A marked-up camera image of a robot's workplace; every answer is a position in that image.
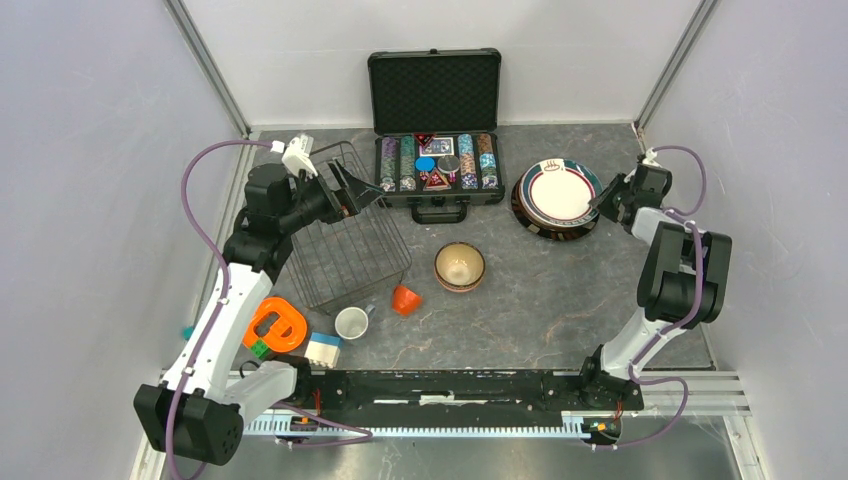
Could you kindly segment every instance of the case lid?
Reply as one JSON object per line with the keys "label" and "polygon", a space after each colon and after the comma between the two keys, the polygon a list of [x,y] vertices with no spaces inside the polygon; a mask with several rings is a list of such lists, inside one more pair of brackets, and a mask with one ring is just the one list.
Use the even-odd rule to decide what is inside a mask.
{"label": "case lid", "polygon": [[501,55],[493,48],[378,52],[368,58],[374,131],[485,132],[498,126]]}

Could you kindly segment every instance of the marble table surface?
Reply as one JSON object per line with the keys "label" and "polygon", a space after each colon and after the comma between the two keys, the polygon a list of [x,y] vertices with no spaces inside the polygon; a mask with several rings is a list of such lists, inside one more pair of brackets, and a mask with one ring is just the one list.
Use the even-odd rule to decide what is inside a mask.
{"label": "marble table surface", "polygon": [[[262,132],[260,139],[287,142],[296,133]],[[315,148],[350,141],[373,172],[373,131],[307,133],[315,138]],[[534,163],[556,157],[586,165],[606,184],[616,173],[630,171],[639,153],[630,126],[623,124],[507,126],[496,133],[508,187]],[[254,165],[269,161],[274,161],[270,153],[258,151]],[[647,245],[609,221],[602,219],[580,240],[553,242],[525,230],[515,220],[509,198],[470,207],[465,221],[453,225],[418,225],[408,209],[388,211],[412,258],[403,283],[423,296],[424,303],[411,315],[400,316],[391,309],[391,288],[356,302],[377,309],[365,337],[343,346],[337,368],[579,369],[584,357],[612,339],[636,308]],[[470,293],[445,290],[433,274],[435,253],[453,241],[476,245],[486,258],[486,276]],[[312,331],[335,334],[331,317],[303,308],[288,272],[280,275],[272,293],[298,307]],[[236,363],[249,358],[242,349]],[[700,329],[674,339],[649,364],[710,365]]]}

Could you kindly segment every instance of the white wall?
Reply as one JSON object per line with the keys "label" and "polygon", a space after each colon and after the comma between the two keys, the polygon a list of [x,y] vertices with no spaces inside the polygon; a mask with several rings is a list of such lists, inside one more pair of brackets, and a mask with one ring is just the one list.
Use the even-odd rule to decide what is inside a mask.
{"label": "white wall", "polygon": [[187,0],[248,122],[371,126],[379,50],[495,47],[501,123],[639,113],[697,0]]}
{"label": "white wall", "polygon": [[[0,65],[0,478],[127,478],[209,261],[180,175],[235,132],[158,1],[3,2]],[[207,227],[235,158],[190,186]]]}
{"label": "white wall", "polygon": [[[734,240],[715,346],[780,480],[848,469],[846,22],[845,2],[722,2],[647,131],[707,161],[697,219]],[[658,160],[691,205],[697,170]]]}

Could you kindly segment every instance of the metal dish rack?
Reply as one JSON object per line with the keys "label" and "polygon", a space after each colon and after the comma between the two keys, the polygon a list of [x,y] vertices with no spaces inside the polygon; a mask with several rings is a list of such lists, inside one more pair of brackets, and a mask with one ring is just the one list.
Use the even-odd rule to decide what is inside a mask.
{"label": "metal dish rack", "polygon": [[[353,144],[338,142],[313,150],[313,165],[327,185],[339,188],[330,171],[335,160],[354,176],[369,177]],[[287,265],[300,299],[311,310],[334,315],[342,308],[388,290],[403,280],[412,257],[383,200],[341,222],[314,222],[298,231]]]}

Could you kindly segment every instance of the poker chip case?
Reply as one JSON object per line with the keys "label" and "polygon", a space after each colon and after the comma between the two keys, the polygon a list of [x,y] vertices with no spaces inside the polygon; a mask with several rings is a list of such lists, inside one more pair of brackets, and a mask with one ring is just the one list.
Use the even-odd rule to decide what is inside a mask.
{"label": "poker chip case", "polygon": [[[377,52],[369,57],[378,135],[374,179],[385,191],[386,206],[409,207],[420,224],[458,223],[469,205],[504,199],[503,160],[493,133],[500,64],[500,52],[491,48]],[[434,162],[417,162],[430,157],[431,150],[418,143],[416,134],[435,135],[429,146],[436,150]],[[434,163],[432,172],[415,168]],[[455,173],[439,171],[457,164]],[[422,212],[423,207],[445,211]]]}

